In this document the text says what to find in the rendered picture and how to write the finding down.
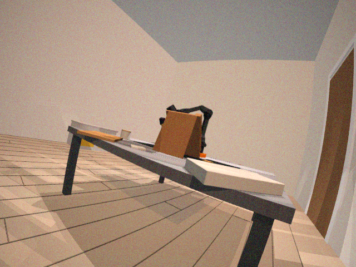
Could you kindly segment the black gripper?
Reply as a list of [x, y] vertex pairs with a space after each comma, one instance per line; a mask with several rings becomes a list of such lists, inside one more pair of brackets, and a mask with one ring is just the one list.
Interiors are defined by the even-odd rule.
[[165, 120], [165, 118], [163, 118], [163, 117], [160, 117], [160, 118], [159, 118], [160, 125], [164, 123], [164, 120]]

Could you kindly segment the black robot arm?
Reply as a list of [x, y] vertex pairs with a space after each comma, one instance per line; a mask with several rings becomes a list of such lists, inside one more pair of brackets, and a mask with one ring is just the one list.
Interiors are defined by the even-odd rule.
[[206, 133], [208, 121], [209, 121], [210, 117], [213, 115], [213, 111], [204, 107], [203, 105], [201, 105], [199, 107], [182, 108], [180, 110], [177, 110], [176, 107], [174, 106], [174, 104], [169, 106], [167, 108], [167, 110], [183, 112], [183, 113], [190, 113], [190, 112], [201, 110], [204, 113], [204, 121], [202, 123], [202, 135], [201, 135], [201, 151], [200, 151], [201, 154], [204, 154], [203, 153], [204, 147], [207, 146], [207, 144], [205, 142], [205, 133]]

